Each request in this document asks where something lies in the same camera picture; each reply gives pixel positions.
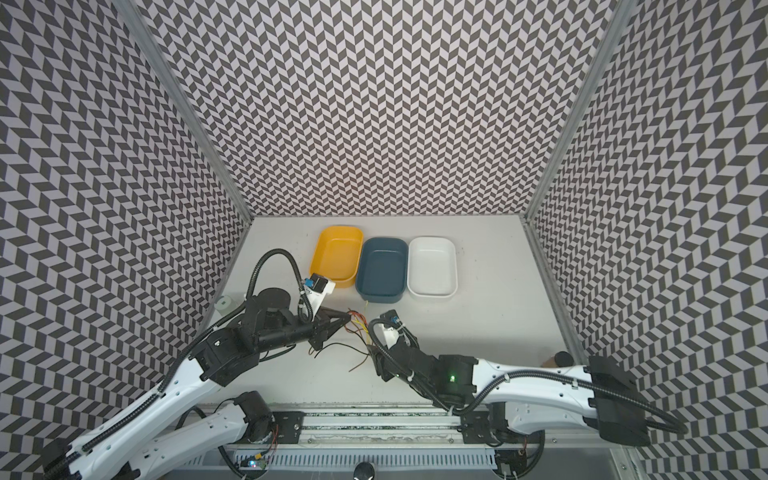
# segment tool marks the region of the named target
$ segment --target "geometric patterned wallpaper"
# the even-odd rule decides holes
[[[525,210],[616,0],[137,0],[256,215]]]
[[[582,341],[687,420],[652,478],[768,478],[768,0],[646,0],[535,217]]]
[[[105,0],[0,5],[0,475],[187,345],[243,233]]]

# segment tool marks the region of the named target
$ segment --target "white plastic container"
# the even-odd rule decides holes
[[[408,290],[417,298],[448,299],[458,290],[456,247],[442,237],[417,237],[408,245]]]

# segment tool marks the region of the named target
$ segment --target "robotic arm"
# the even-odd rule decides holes
[[[290,295],[284,290],[269,288],[253,295],[261,266],[275,253],[288,257],[296,274],[296,315],[288,310]],[[288,353],[303,341],[321,350],[351,320],[348,313],[321,306],[334,287],[316,274],[302,282],[285,250],[267,253],[254,269],[246,301],[184,349],[159,385],[70,445],[57,439],[43,448],[45,480],[148,480],[217,446],[241,439],[264,442],[275,435],[270,408],[258,392],[246,392],[213,415],[157,437],[173,419],[260,362]],[[645,402],[629,374],[601,357],[593,357],[589,366],[530,369],[468,356],[429,356],[394,310],[371,321],[369,331],[369,350],[384,381],[399,377],[453,415],[486,404],[489,434],[499,443],[564,426],[597,429],[603,439],[622,445],[649,445],[649,427],[687,432],[677,418]],[[646,420],[644,411],[665,423]],[[228,465],[242,474],[231,461]]]

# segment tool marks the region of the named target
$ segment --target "yellow tray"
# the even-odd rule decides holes
[[[336,288],[355,284],[360,263],[362,231],[355,227],[328,227],[317,239],[310,275],[317,273],[336,282]]]

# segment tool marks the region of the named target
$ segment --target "blue plastic container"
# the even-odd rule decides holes
[[[373,237],[362,245],[355,288],[364,300],[395,303],[406,291],[408,244],[399,238]]]

